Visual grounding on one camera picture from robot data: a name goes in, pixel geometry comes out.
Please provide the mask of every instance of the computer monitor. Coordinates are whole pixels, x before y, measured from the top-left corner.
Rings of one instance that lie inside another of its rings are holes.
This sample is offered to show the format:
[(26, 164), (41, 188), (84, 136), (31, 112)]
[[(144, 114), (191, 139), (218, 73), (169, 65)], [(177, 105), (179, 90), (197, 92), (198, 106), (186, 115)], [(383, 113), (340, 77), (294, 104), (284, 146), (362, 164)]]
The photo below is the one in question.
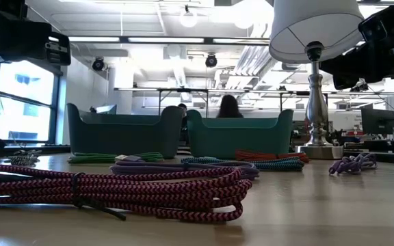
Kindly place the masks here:
[(108, 105), (96, 108), (96, 113), (116, 114), (116, 105)]
[(393, 134), (394, 111), (361, 109), (363, 132), (369, 134)]

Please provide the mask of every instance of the blue braided cable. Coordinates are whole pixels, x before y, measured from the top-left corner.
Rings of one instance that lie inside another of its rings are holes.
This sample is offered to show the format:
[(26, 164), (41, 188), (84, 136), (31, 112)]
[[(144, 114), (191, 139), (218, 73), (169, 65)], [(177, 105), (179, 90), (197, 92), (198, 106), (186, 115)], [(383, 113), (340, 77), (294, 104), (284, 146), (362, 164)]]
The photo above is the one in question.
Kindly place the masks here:
[[(212, 164), (227, 162), (226, 160), (219, 160), (211, 157), (189, 157), (181, 160), (183, 164)], [(259, 170), (267, 171), (298, 171), (301, 172), (305, 163), (303, 163), (299, 157), (289, 157), (278, 160), (268, 161), (249, 161)]]

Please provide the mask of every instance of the red braided cable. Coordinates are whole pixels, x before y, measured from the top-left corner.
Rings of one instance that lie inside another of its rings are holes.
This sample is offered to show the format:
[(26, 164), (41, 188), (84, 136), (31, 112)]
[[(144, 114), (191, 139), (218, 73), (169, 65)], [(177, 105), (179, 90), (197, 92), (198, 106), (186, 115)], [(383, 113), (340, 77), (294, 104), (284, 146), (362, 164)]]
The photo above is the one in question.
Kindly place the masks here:
[(235, 151), (235, 158), (237, 161), (271, 161), (295, 156), (299, 157), (304, 163), (310, 162), (308, 156), (305, 153), (264, 154), (247, 150)]
[[(0, 172), (23, 174), (37, 180), (0, 182), (0, 204), (73, 204), (75, 174), (27, 167), (0, 165)], [(77, 197), (94, 200), (106, 208), (130, 210), (142, 215), (191, 222), (231, 221), (241, 216), (241, 201), (252, 183), (240, 180), (241, 170), (232, 167), (149, 175), (82, 174)], [(147, 182), (219, 176), (209, 180)], [(215, 213), (212, 208), (234, 206)]]

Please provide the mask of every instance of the cable tie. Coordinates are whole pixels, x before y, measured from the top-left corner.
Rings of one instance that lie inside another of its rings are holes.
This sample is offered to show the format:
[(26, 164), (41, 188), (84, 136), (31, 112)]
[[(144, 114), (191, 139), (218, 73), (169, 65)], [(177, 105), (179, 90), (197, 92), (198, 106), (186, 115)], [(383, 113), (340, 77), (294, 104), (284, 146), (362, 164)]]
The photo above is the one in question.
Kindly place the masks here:
[(84, 174), (85, 173), (83, 173), (83, 172), (76, 173), (76, 174), (74, 174), (73, 179), (72, 179), (72, 191), (73, 191), (74, 206), (76, 206), (77, 208), (82, 208), (83, 206), (89, 206), (93, 209), (113, 215), (122, 221), (126, 221), (127, 218), (124, 214), (116, 212), (112, 209), (106, 208), (102, 203), (100, 203), (94, 199), (81, 198), (79, 196), (79, 190), (78, 190), (79, 178), (81, 175), (84, 175)]

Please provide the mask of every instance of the lavender cable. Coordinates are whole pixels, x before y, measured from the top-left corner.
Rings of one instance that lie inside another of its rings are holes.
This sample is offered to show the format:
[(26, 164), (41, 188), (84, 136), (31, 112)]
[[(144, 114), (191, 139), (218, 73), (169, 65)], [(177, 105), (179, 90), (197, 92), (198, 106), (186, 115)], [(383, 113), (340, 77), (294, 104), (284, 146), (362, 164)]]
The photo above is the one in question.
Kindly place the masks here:
[(329, 174), (341, 174), (343, 172), (347, 174), (359, 174), (363, 170), (376, 168), (378, 168), (378, 165), (376, 164), (375, 154), (359, 154), (357, 157), (345, 156), (340, 161), (334, 162), (329, 168)]
[(259, 170), (251, 163), (232, 161), (224, 163), (211, 164), (191, 164), (191, 163), (149, 163), (149, 162), (132, 162), (118, 161), (110, 167), (113, 174), (132, 175), (132, 174), (164, 174), (171, 172), (185, 172), (202, 169), (213, 169), (221, 167), (239, 167), (243, 174), (242, 179), (254, 180), (259, 177)]

